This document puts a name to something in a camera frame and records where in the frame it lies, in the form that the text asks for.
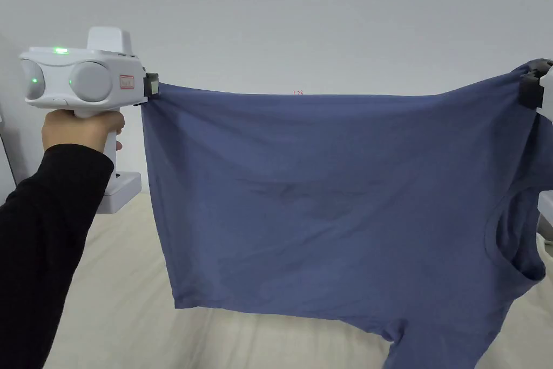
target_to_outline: finger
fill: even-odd
[[[121,130],[125,126],[125,118],[119,111],[107,111],[97,115],[99,120],[110,132]]]

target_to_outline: mattress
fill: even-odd
[[[541,236],[537,244],[548,275],[514,302],[479,369],[553,367],[553,258]],[[379,369],[388,349],[339,321],[176,310],[142,193],[95,218],[45,367]]]

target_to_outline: white plastic housing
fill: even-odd
[[[553,120],[553,68],[539,79],[539,85],[544,87],[544,99],[541,108],[536,109],[536,111]]]
[[[147,100],[146,72],[132,54],[129,32],[120,28],[91,28],[87,49],[30,48],[20,59],[25,101],[41,109],[68,109],[87,118]],[[115,133],[109,135],[104,154],[116,165]],[[141,187],[140,173],[114,170],[97,212],[117,212]]]

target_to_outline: black sleeve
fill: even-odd
[[[113,171],[88,147],[49,148],[0,207],[0,367],[43,367]]]

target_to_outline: gripper handle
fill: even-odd
[[[78,118],[89,118],[95,116],[96,114],[101,113],[101,111],[90,111],[90,110],[75,110],[75,117]],[[107,136],[106,147],[104,147],[103,153],[108,156],[113,162],[113,172],[110,177],[110,182],[106,188],[105,194],[112,194],[112,190],[115,186],[116,176],[116,146],[117,146],[117,134],[115,132],[109,133]]]

